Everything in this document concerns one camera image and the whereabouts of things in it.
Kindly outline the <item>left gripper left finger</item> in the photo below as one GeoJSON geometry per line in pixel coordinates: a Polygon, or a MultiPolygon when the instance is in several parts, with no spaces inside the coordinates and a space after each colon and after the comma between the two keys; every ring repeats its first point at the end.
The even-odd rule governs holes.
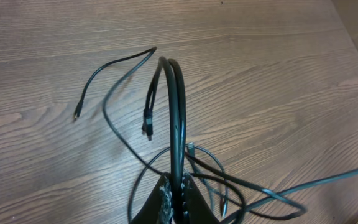
{"type": "Polygon", "coordinates": [[[129,198],[129,224],[170,224],[173,217],[170,174],[163,173],[138,214],[132,218],[135,192],[144,173],[137,178],[129,198]]]}

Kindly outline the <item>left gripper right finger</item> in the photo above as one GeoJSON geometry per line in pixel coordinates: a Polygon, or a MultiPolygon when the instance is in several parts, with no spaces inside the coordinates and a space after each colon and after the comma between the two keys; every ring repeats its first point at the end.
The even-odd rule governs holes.
{"type": "Polygon", "coordinates": [[[219,224],[190,174],[182,180],[182,208],[186,224],[219,224]]]}

